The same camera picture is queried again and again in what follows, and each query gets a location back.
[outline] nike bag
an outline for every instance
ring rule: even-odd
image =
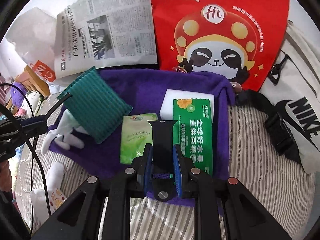
[[[291,130],[306,173],[320,171],[320,50],[292,22],[261,87]]]

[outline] silver bolt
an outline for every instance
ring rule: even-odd
[[[166,193],[165,191],[160,191],[158,196],[161,199],[166,199],[168,197],[168,193]]]
[[[198,168],[192,168],[192,169],[191,169],[191,173],[192,173],[192,174],[199,174],[200,172],[201,172],[201,170],[198,169]]]
[[[93,183],[95,183],[97,181],[97,177],[91,176],[91,177],[88,178],[87,181],[88,181],[88,183],[93,184]]]
[[[124,171],[126,174],[132,174],[134,173],[134,168],[126,168],[125,171]]]

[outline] panda face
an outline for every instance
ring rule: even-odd
[[[222,41],[204,41],[188,49],[187,59],[193,60],[193,71],[209,71],[234,78],[244,67],[244,53],[238,47]]]

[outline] hi logo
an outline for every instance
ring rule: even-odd
[[[221,7],[215,4],[209,4],[206,7],[203,8],[203,16],[204,18],[211,22],[218,24],[222,22],[224,18],[224,11]]]

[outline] newspaper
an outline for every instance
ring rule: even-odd
[[[57,16],[57,78],[96,68],[156,64],[150,0],[78,0]]]

